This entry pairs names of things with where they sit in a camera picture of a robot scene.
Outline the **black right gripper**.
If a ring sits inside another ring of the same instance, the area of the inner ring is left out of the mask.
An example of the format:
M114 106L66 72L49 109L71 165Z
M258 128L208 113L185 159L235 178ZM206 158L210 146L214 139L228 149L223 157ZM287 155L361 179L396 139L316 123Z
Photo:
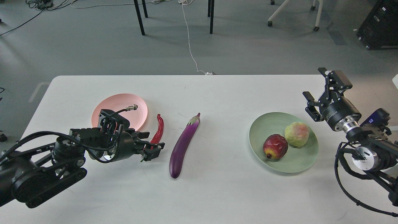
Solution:
M324 92L316 101L309 91L304 91L303 96L307 100L305 111L315 122L326 121L333 131L342 131L345 119L358 121L362 117L358 109L344 97L344 92L353 85L341 70L318 68L318 71L325 78Z

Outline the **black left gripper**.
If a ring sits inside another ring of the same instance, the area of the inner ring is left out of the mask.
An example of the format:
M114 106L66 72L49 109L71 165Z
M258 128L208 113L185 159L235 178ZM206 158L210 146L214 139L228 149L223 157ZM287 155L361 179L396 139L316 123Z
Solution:
M106 161L115 162L128 159L132 155L141 155L141 161L151 161L159 156L165 143L145 144L150 132L126 130L121 134L119 142L113 151L106 152Z

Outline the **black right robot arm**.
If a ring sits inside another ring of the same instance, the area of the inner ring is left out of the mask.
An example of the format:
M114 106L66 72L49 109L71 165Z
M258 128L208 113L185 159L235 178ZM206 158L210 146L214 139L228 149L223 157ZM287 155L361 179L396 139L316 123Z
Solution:
M338 145L334 161L334 172L337 183L344 194L357 206L365 209L397 217L397 213L371 207L353 197L340 181L338 166L353 177L360 180L374 180L386 191L393 206L397 206L397 177L384 172L397 165L397 142L388 140L391 130L388 128L389 113L379 108L363 123L358 109L344 96L344 92L352 88L351 82L340 70L318 68L325 78L324 92L315 100L310 92L304 91L307 100L306 112L316 121L326 121L335 131L343 131L347 142Z

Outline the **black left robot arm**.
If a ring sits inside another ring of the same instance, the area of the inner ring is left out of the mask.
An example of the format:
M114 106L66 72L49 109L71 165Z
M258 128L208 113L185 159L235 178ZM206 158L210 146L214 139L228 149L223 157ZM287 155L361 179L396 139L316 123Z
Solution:
M164 121L157 116L158 130L148 142L149 132L130 128L130 122L120 115L137 108L102 109L95 128L71 129L68 135L40 131L2 151L1 206L17 200L35 208L84 179L85 153L103 164L132 155L141 155L143 161L157 158L164 148L160 142Z

